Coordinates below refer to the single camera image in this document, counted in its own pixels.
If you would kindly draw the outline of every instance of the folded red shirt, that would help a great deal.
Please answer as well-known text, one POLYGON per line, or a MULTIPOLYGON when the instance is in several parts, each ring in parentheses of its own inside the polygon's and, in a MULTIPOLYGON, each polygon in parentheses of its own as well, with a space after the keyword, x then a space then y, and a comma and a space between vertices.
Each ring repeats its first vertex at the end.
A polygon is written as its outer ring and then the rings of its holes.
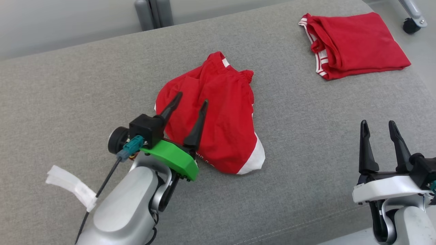
POLYGON ((317 61, 316 72, 327 80, 370 72, 402 70, 410 61, 376 13, 349 17, 305 14, 306 30, 317 61))
POLYGON ((235 70, 221 52, 216 52, 202 66, 169 81, 157 96, 158 114, 179 91, 183 92, 165 128, 169 138, 183 143, 207 99, 208 110, 197 152, 200 157, 228 174, 260 169, 265 152, 254 132, 252 77, 253 71, 235 70))

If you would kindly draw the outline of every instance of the caster wheel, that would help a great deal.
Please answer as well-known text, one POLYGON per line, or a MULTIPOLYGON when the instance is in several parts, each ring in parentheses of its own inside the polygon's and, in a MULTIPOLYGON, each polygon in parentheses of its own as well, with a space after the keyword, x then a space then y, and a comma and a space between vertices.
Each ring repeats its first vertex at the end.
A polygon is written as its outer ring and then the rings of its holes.
POLYGON ((118 127, 109 136, 108 150, 112 154, 117 154, 123 149, 129 136, 129 129, 125 127, 118 127))
POLYGON ((407 34, 413 34, 419 31, 420 29, 421 27, 417 26, 416 23, 411 18, 407 18, 406 21, 404 21, 403 30, 407 34))

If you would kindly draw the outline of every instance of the couch seam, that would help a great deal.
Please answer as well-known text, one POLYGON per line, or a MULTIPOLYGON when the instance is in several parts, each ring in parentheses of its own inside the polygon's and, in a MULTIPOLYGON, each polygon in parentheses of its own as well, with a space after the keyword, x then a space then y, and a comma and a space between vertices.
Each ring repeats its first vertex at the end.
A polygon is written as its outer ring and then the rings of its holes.
POLYGON ((255 242, 259 242, 259 241, 261 241, 261 240, 265 240, 265 239, 268 239, 268 238, 271 238, 271 237, 275 237, 275 236, 278 236, 278 235, 285 234, 285 233, 287 233, 287 232, 291 232, 291 231, 297 230, 297 229, 299 229, 299 228, 303 228, 303 227, 307 227, 307 226, 310 226, 310 225, 314 225, 314 224, 316 224, 316 223, 319 223, 319 222, 321 222, 321 221, 324 221, 324 220, 325 220, 324 218, 326 218, 326 217, 330 217, 330 216, 331 216, 331 218, 334 218, 334 217, 338 217, 338 216, 341 216, 341 215, 344 215, 344 214, 348 214, 348 213, 351 213, 351 212, 354 212, 354 211, 356 211, 356 210, 359 210, 359 209, 362 209, 362 208, 366 208, 366 207, 368 207, 368 205, 364 205, 364 206, 362 206, 362 207, 358 207, 358 208, 351 207, 351 208, 343 209, 343 210, 340 210, 340 211, 334 212, 334 213, 332 213, 332 214, 328 214, 328 215, 325 215, 325 216, 322 216, 322 217, 319 217, 319 218, 315 218, 315 219, 312 219, 312 220, 309 220, 309 221, 306 221, 306 222, 303 222, 303 223, 300 223, 300 224, 292 225, 292 226, 289 226, 289 227, 286 227, 286 228, 283 228, 283 229, 280 229, 280 230, 277 230, 277 231, 273 231, 273 232, 270 232, 270 233, 267 233, 267 234, 264 234, 264 235, 261 235, 261 236, 258 236, 258 237, 254 237, 254 238, 251 238, 251 239, 248 239, 248 240, 242 241, 242 242, 235 243, 235 244, 233 244, 233 245, 239 245, 239 244, 246 243, 246 242, 249 242, 249 241, 251 241, 251 240, 255 240, 255 239, 258 239, 258 238, 261 238, 261 237, 264 237, 264 236, 268 236, 268 235, 271 235, 271 234, 274 234, 274 233, 277 233, 277 232, 281 232, 281 231, 284 231, 284 230, 288 230, 288 229, 291 229, 291 228, 295 228, 295 229, 292 229, 292 230, 290 230, 290 231, 286 231, 286 232, 283 232, 283 233, 280 233, 280 234, 276 234, 276 235, 274 235, 274 236, 269 236, 269 237, 262 238, 262 239, 259 239, 259 240, 257 240, 257 241, 254 241, 254 242, 250 242, 250 243, 248 243, 248 244, 252 244, 252 243, 255 243, 255 242), (316 220, 319 220, 319 221, 314 222, 314 223, 312 223, 312 224, 308 224, 308 225, 303 226, 303 227, 299 227, 299 226, 301 226, 301 225, 304 225, 304 224, 307 224, 307 223, 310 223, 310 222, 313 222, 313 221, 316 221, 316 220))

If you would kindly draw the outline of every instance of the teal cable connector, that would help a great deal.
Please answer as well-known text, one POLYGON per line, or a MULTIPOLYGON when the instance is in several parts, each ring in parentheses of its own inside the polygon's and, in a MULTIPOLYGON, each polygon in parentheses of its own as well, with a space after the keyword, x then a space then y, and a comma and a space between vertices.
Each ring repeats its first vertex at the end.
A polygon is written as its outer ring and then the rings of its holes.
POLYGON ((432 182, 432 184, 430 185, 430 190, 432 190, 432 191, 433 191, 433 193, 435 193, 435 194, 436 194, 436 191, 435 191, 435 189, 436 189, 436 181, 433 181, 433 182, 432 182))
POLYGON ((129 156, 139 151, 143 146, 144 138, 137 135, 123 146, 123 149, 116 154, 116 157, 121 158, 121 162, 125 162, 129 156))

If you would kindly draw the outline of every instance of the green 3d-printed part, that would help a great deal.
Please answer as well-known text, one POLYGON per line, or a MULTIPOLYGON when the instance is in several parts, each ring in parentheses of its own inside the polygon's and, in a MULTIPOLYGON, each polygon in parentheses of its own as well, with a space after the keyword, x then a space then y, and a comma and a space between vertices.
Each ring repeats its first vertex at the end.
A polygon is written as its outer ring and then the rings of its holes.
POLYGON ((171 142, 161 140, 152 149, 141 148, 141 151, 151 154, 189 180, 194 181, 197 178, 198 166, 194 159, 171 142))

